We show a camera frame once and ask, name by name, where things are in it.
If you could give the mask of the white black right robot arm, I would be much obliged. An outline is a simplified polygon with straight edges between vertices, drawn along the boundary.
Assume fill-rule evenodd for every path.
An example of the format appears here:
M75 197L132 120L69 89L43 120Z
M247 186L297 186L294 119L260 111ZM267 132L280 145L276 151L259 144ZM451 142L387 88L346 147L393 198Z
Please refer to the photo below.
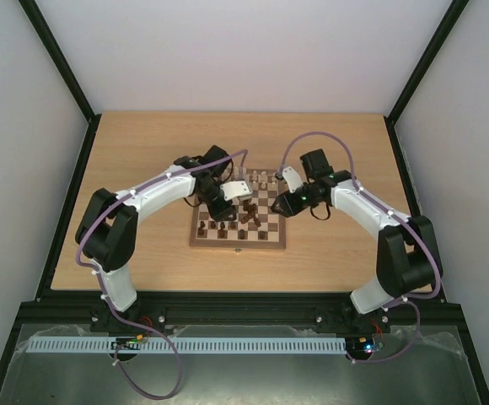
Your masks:
M347 170L335 171L321 149L300 157L305 177L283 165L277 179L287 190L279 194L271 210L291 218L320 204L351 217L377 242L375 275L350 293L351 304L342 310L344 324L363 329L372 320L372 311L388 308L410 297L426 299L417 289L428 285L438 293L442 264L431 221L409 216L381 201Z

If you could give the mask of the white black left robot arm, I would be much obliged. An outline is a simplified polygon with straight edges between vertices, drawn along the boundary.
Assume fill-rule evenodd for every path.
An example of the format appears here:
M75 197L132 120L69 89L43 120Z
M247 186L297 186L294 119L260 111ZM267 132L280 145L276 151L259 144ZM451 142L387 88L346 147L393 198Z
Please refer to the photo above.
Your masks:
M210 159L203 155L182 156L134 186L117 192L100 188L93 193L75 235L75 261L96 277L99 299L114 316L122 317L138 301L132 261L142 239L142 228L153 222L150 217L205 190L213 195L207 199L209 202L221 200L229 208L213 169L223 169L238 157L245 159L247 154L245 148L233 154L219 152Z

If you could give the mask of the wooden chess board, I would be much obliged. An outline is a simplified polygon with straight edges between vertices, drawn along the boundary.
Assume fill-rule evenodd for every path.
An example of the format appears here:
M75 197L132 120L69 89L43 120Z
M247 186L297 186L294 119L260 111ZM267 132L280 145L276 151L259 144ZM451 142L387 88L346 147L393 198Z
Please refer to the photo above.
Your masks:
M227 230L226 239L218 238L218 227L221 222L216 222L210 217L207 206L199 202L193 202L189 245L198 248L227 248L237 251L243 249L283 251L286 248L286 219L283 216L273 213L271 210L271 205L274 203L275 198L286 190L283 183L278 183L278 191L253 191L252 196L247 199L251 203L255 203L258 207L257 216L261 222L260 227L256 227L252 220L246 224L240 223L239 220L245 215L243 202L247 200L241 201L238 198L234 199L234 206L237 211L236 218L234 220L223 221ZM207 224L207 236L205 238L197 237L197 229L201 221L205 221ZM218 227L211 229L211 222L216 222ZM230 229L230 222L235 222L237 229ZM246 232L244 240L238 238L240 230ZM260 231L267 233L265 240L258 238Z

